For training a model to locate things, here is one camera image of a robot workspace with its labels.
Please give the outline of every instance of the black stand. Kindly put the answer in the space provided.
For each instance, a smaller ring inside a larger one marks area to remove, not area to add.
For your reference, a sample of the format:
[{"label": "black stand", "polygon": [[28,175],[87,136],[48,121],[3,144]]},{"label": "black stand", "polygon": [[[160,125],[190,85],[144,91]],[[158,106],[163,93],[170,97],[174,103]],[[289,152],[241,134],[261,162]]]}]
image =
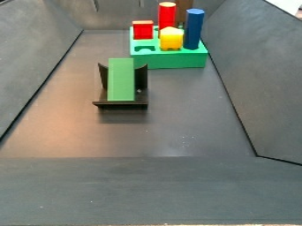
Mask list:
[{"label": "black stand", "polygon": [[139,107],[140,109],[147,109],[148,98],[147,98],[147,64],[140,68],[135,69],[135,88],[136,88],[136,96],[135,100],[131,101],[114,101],[110,102],[107,100],[107,79],[108,79],[108,68],[102,64],[99,66],[99,74],[103,84],[103,89],[100,92],[100,98],[98,102],[92,102],[100,109],[104,107],[111,108],[124,108],[124,107]]}]

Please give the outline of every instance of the yellow cube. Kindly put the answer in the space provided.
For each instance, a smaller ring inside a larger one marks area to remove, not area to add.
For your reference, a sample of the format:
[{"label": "yellow cube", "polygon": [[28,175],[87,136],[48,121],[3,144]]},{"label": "yellow cube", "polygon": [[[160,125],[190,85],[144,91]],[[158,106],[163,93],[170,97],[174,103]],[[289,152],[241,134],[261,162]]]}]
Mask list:
[{"label": "yellow cube", "polygon": [[182,29],[174,28],[171,26],[163,28],[159,34],[160,49],[162,50],[181,49],[183,46],[183,37],[185,31]]}]

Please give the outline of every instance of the colored block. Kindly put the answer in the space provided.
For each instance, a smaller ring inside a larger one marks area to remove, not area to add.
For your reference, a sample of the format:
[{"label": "colored block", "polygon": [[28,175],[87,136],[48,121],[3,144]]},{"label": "colored block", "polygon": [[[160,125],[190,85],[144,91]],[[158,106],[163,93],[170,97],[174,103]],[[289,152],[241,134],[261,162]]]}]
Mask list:
[{"label": "colored block", "polygon": [[185,34],[186,49],[198,49],[203,26],[203,18],[205,18],[203,10],[190,9],[186,11],[186,34]]},{"label": "colored block", "polygon": [[194,7],[194,0],[175,0],[176,3],[176,27],[186,22],[186,10]]},{"label": "colored block", "polygon": [[207,50],[202,42],[195,50],[163,51],[159,48],[158,26],[154,26],[152,40],[134,40],[134,28],[130,27],[130,55],[135,59],[135,68],[147,64],[148,69],[205,67]]},{"label": "colored block", "polygon": [[108,59],[108,101],[135,100],[135,66],[132,58]]},{"label": "colored block", "polygon": [[162,50],[168,50],[168,49],[181,49],[183,46],[183,36],[185,36],[185,31],[181,29],[176,29],[171,26],[167,26],[162,31],[160,31],[160,49]]},{"label": "colored block", "polygon": [[134,39],[152,39],[154,38],[154,21],[136,20],[132,21]]},{"label": "colored block", "polygon": [[158,6],[158,28],[162,30],[167,26],[175,25],[176,4],[163,2]]}]

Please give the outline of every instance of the green block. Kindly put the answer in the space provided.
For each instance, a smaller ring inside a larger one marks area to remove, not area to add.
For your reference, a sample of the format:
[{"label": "green block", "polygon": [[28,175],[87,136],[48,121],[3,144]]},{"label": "green block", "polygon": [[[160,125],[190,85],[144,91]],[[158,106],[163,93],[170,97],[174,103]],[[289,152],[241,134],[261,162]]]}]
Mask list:
[{"label": "green block", "polygon": [[132,58],[108,59],[107,100],[135,100],[135,66]]},{"label": "green block", "polygon": [[147,64],[148,69],[206,67],[207,49],[203,42],[195,50],[163,51],[159,48],[158,26],[154,26],[154,39],[134,40],[134,27],[130,27],[130,55],[135,59],[135,68]]}]

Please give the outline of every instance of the green base block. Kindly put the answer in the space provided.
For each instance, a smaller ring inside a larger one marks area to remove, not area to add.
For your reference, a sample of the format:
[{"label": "green base block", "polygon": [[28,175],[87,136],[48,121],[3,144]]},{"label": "green base block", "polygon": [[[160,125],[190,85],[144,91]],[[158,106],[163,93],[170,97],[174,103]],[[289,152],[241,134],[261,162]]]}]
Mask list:
[{"label": "green base block", "polygon": [[203,42],[195,50],[185,49],[163,51],[159,48],[158,26],[154,26],[152,40],[134,40],[134,28],[130,27],[130,55],[135,59],[135,67],[147,64],[148,69],[205,67],[207,49]]}]

